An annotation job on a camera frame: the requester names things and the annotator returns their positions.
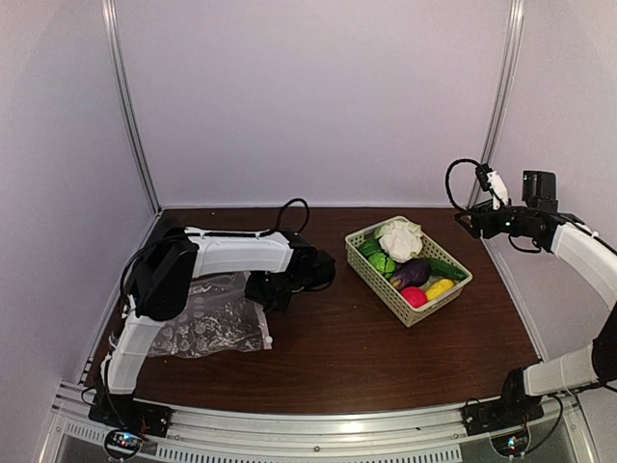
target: wooden table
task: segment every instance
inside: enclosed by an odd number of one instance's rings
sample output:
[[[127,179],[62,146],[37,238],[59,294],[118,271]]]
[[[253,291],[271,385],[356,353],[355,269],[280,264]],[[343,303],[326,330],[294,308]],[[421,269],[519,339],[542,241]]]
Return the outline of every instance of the wooden table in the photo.
[[[186,226],[264,230],[276,212],[190,209],[166,214]],[[346,263],[345,235],[394,215],[420,223],[473,274],[456,301],[411,328]],[[498,395],[510,369],[537,358],[482,243],[452,216],[451,209],[313,209],[303,235],[335,257],[335,283],[323,292],[294,296],[288,313],[268,314],[273,350],[223,352],[197,360],[147,359],[136,397],[238,412],[349,413]],[[285,214],[289,227],[301,222],[300,209]],[[112,320],[110,329],[115,324]],[[105,349],[100,346],[98,361]]]

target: pink fruit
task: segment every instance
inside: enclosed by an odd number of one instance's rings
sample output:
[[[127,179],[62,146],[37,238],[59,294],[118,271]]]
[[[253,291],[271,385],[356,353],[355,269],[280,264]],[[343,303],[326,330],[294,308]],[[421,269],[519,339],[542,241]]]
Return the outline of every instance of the pink fruit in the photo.
[[[401,291],[401,296],[403,296],[405,300],[416,309],[422,307],[428,302],[426,294],[424,294],[424,291],[421,290],[419,287],[406,287]]]

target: basket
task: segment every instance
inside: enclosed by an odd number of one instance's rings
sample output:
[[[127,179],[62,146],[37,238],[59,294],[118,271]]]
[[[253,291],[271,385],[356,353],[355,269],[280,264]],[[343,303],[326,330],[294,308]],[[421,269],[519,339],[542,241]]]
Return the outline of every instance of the basket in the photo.
[[[468,276],[459,282],[454,288],[433,301],[429,301],[421,308],[413,308],[401,294],[394,289],[394,287],[386,280],[375,268],[364,258],[358,246],[363,244],[367,238],[371,237],[375,229],[395,220],[405,220],[409,222],[406,217],[396,216],[391,219],[375,224],[366,229],[356,231],[345,237],[345,247],[347,249],[347,261],[352,266],[358,275],[366,282],[370,288],[375,291],[379,298],[389,307],[391,311],[403,322],[406,327],[410,327],[420,320],[426,318],[431,313],[436,312],[447,303],[452,302],[454,299],[461,295],[463,287],[468,284],[473,278],[471,272],[468,271],[461,262],[451,256],[444,248],[429,238],[424,232],[422,233],[422,251],[418,255],[419,258],[435,258],[447,262],[452,265],[456,265]],[[429,281],[422,286],[422,289],[426,289],[433,284],[437,279],[433,276]]]

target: robotic arm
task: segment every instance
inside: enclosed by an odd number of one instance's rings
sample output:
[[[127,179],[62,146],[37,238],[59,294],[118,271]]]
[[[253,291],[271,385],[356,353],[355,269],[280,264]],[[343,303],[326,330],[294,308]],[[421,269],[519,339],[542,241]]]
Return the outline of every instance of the robotic arm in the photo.
[[[500,233],[508,234],[510,240],[518,236],[531,238],[534,248],[523,251],[545,250],[566,261],[613,310],[608,313],[598,337],[589,345],[546,363],[513,370],[498,400],[467,405],[463,414],[469,435],[497,430],[504,424],[521,424],[525,417],[541,416],[539,403],[543,395],[581,392],[617,379],[615,250],[576,216],[557,212],[553,173],[523,173],[523,200],[527,206],[511,204],[498,173],[486,164],[476,166],[476,175],[482,189],[491,192],[493,197],[470,209],[453,203],[459,209],[455,216],[459,224],[475,238],[490,239]]]
[[[334,259],[298,232],[205,231],[171,220],[157,225],[132,261],[121,298],[124,328],[101,364],[90,418],[136,435],[166,435],[171,410],[134,401],[133,392],[152,342],[184,310],[193,279],[250,271],[246,296],[266,312],[285,312],[294,293],[324,287],[335,277]]]

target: plastic bag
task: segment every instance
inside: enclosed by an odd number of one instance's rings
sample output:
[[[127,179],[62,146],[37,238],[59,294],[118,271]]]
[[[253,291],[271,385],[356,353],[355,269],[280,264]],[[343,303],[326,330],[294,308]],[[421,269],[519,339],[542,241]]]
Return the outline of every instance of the plastic bag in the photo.
[[[148,356],[196,359],[272,348],[263,308],[244,296],[246,282],[245,274],[234,273],[191,283],[184,311],[161,329]]]

